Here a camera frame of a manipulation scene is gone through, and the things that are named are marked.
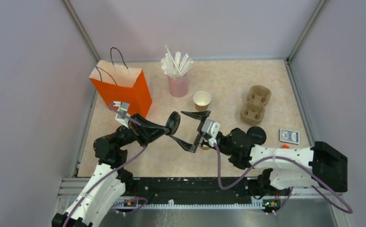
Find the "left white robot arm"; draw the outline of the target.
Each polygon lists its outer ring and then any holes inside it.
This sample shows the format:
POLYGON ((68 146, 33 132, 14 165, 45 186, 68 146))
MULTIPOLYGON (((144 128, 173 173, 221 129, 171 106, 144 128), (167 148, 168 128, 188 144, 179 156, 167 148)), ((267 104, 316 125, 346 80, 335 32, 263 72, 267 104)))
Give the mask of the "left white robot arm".
POLYGON ((127 159, 122 147, 137 141, 143 149, 163 135, 174 135, 180 115, 172 112, 164 126, 150 122, 140 114, 117 111, 116 120, 122 125, 112 134, 94 141, 95 156, 99 158, 94 174, 78 197, 63 213, 56 213, 53 227, 97 227, 114 202, 134 189, 133 174, 124 167, 138 158, 127 159))

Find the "orange paper bag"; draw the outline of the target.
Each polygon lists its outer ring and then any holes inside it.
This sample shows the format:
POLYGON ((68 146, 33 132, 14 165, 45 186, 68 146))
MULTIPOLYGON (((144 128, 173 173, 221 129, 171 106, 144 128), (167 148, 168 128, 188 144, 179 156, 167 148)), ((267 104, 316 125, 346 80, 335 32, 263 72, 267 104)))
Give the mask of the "orange paper bag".
POLYGON ((146 117, 152 97, 143 69, 127 66, 116 47, 110 48, 110 58, 96 64, 89 75, 91 83, 107 106, 114 101, 127 102, 129 114, 146 117))

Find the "black plastic cup lid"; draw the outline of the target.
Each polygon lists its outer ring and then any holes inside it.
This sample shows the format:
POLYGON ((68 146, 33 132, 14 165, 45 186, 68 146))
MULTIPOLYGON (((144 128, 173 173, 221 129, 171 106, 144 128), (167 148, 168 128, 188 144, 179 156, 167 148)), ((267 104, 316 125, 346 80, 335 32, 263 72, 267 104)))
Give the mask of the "black plastic cup lid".
POLYGON ((254 144, 263 145, 267 140, 266 132, 259 126, 250 127, 246 134, 254 144))

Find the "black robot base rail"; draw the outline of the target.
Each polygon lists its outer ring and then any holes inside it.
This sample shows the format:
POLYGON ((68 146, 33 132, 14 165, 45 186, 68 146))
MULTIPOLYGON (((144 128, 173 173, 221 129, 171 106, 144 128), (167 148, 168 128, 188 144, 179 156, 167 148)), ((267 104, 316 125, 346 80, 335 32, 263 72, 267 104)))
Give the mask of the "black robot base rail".
POLYGON ((289 189, 278 190, 260 184, 255 177, 245 177, 230 189, 222 190, 216 177, 136 177, 130 181, 122 198, 142 197, 147 206, 166 205, 250 205, 261 199, 273 201, 289 194, 289 189))

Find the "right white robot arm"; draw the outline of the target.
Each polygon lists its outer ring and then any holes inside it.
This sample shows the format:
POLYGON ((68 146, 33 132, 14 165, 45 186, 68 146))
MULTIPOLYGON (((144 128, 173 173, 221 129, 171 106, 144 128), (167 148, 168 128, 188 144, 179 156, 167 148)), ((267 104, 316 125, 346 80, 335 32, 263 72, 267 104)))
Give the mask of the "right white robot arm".
POLYGON ((272 195, 288 187, 320 186, 334 192, 348 190, 348 158, 334 147, 317 141, 306 148, 268 148, 260 145, 246 132, 234 128, 224 135, 221 124, 209 119, 210 111, 183 114, 199 120, 198 134, 193 143, 172 136, 185 151, 194 153, 198 147, 209 147, 229 157, 238 169, 263 168, 266 178, 260 190, 272 195))

